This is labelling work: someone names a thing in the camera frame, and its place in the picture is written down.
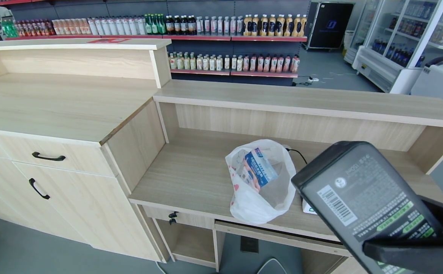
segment red shelf edge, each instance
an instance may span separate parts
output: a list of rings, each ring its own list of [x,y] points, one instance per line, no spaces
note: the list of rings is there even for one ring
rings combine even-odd
[[[14,5],[14,4],[20,4],[20,3],[31,3],[31,2],[32,2],[32,0],[9,0],[9,1],[0,2],[0,6]]]
[[[205,36],[205,35],[162,35],[164,39],[171,40],[206,40],[206,41],[230,41],[231,36]]]
[[[285,36],[233,36],[233,41],[273,41],[273,42],[306,42],[308,38],[304,37],[285,37]]]
[[[208,74],[208,75],[230,75],[230,71],[218,71],[218,70],[190,70],[190,69],[171,69],[171,73]]]
[[[279,78],[297,78],[297,73],[289,72],[258,72],[258,71],[232,71],[230,75],[233,76],[255,76],[255,77],[279,77]]]

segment white plastic bag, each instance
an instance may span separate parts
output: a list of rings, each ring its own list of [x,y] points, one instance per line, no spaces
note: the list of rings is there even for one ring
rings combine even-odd
[[[237,173],[245,155],[255,148],[262,151],[278,175],[260,192],[244,182]],[[268,139],[257,140],[235,148],[225,160],[235,189],[230,205],[233,217],[247,224],[265,224],[289,210],[296,193],[291,183],[296,168],[289,152],[281,144]]]

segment cabinet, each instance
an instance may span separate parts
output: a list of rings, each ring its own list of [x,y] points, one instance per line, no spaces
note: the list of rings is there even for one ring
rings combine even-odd
[[[92,247],[152,257],[153,247],[113,177],[16,163],[27,179]]]
[[[10,222],[41,232],[84,242],[76,230],[41,196],[11,160],[0,158],[0,215]]]
[[[374,7],[360,23],[372,22],[364,42],[354,39],[361,46],[353,68],[384,92],[409,94],[426,62],[443,57],[443,0],[381,0]]]

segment bottled drink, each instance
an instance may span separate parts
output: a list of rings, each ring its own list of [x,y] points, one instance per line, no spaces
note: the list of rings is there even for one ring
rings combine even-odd
[[[387,59],[390,59],[392,57],[392,55],[394,54],[394,50],[395,50],[395,43],[390,44],[389,50],[387,51],[387,54],[385,55],[385,57]]]
[[[157,21],[157,16],[155,14],[150,14],[150,26],[152,27],[152,34],[159,34],[159,30],[157,27],[159,26],[159,22]]]
[[[397,24],[397,17],[394,17],[390,22],[389,29],[394,29],[396,24]]]
[[[145,31],[148,35],[152,34],[152,21],[150,18],[150,14],[145,15]]]
[[[179,15],[174,16],[174,30],[176,31],[176,35],[181,35],[181,19]]]
[[[416,64],[416,67],[421,67],[421,64],[424,61],[424,59],[426,59],[426,57],[424,56],[424,52],[423,52],[421,57],[419,57],[419,60],[418,60],[418,62]]]
[[[436,43],[439,44],[439,45],[442,45],[442,44],[443,44],[443,31],[442,31],[441,34],[438,36]]]

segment barcode label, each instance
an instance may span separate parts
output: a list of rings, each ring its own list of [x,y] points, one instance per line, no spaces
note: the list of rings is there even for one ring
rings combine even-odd
[[[350,210],[350,208],[343,202],[338,194],[327,185],[318,191],[319,196],[326,203],[326,205],[333,210],[333,213],[340,219],[343,225],[348,226],[352,222],[358,220],[357,216]]]

